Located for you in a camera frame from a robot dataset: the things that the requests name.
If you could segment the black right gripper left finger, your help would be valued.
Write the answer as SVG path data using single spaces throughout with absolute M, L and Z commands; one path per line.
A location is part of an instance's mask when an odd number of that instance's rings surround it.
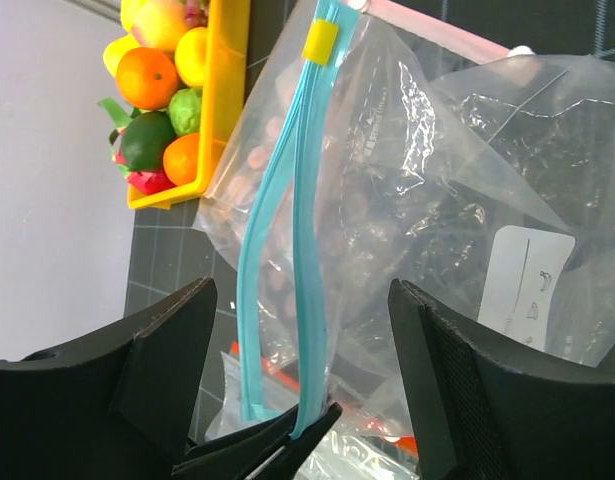
M 186 449 L 216 313 L 195 280 L 19 361 L 0 360 L 0 479 L 167 479 Z

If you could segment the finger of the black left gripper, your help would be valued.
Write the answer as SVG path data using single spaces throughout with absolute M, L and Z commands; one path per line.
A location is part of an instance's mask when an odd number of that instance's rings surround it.
M 342 414 L 333 403 L 299 438 L 290 437 L 298 408 L 192 448 L 173 479 L 292 479 Z

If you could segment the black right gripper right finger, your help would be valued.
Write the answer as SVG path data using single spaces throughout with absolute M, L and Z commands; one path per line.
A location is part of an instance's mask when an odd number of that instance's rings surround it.
M 615 479 L 615 344 L 595 367 L 394 280 L 388 309 L 424 479 Z

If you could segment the small orange tangerine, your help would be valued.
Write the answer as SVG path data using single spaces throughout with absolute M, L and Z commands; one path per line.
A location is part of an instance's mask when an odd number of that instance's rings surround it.
M 200 134 L 198 132 L 177 138 L 165 150 L 163 169 L 176 186 L 186 185 L 197 175 Z

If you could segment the dark green avocado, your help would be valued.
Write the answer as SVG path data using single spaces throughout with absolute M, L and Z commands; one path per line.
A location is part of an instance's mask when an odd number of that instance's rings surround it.
M 130 172 L 154 172 L 162 168 L 164 152 L 176 139 L 169 116 L 151 111 L 140 114 L 127 126 L 120 152 Z

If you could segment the blue zipper clear bag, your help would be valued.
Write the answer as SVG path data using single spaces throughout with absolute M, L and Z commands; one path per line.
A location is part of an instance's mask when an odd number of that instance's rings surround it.
M 340 1 L 301 1 L 251 91 L 197 224 L 237 270 L 240 412 L 412 432 L 387 297 L 413 283 L 552 356 L 615 345 L 615 63 L 455 53 Z

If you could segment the bumpy green lime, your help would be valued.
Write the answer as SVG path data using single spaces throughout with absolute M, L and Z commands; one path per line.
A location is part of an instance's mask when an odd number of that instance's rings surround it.
M 201 89 L 181 89 L 173 95 L 167 113 L 174 131 L 179 137 L 199 132 L 201 109 Z

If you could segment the large orange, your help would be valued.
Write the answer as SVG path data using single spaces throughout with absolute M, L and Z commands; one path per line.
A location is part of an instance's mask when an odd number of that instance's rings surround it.
M 138 47 L 127 52 L 116 70 L 121 96 L 142 110 L 161 110 L 168 106 L 180 87 L 177 69 L 161 50 Z

